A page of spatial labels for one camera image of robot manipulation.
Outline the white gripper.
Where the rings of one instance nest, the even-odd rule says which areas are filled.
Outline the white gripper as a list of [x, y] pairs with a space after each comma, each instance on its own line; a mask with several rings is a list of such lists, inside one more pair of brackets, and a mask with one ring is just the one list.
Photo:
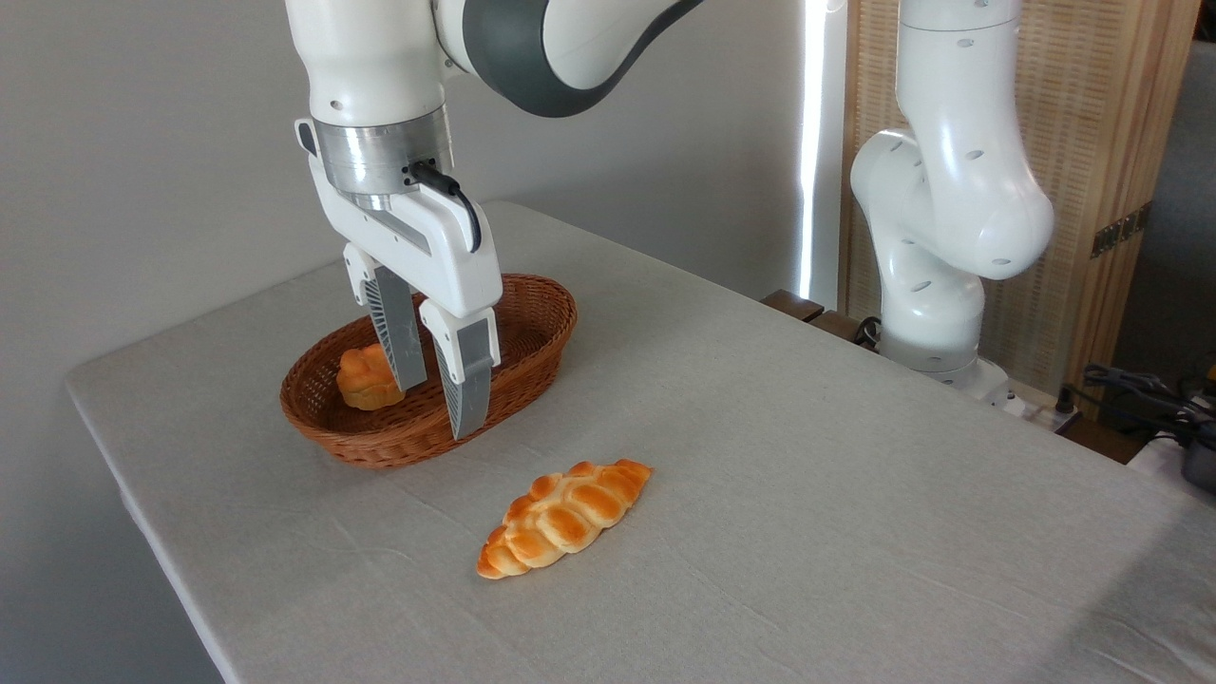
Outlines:
[[475, 433], [489, 413], [492, 369], [503, 361], [491, 309], [503, 297], [503, 274], [484, 212], [426, 161], [409, 166], [412, 186], [389, 196], [385, 209], [362, 208], [334, 189], [320, 157], [308, 164], [323, 213], [347, 239], [353, 297], [368, 308], [399, 389], [428, 376], [412, 286], [430, 298], [420, 315], [437, 351], [454, 438]]

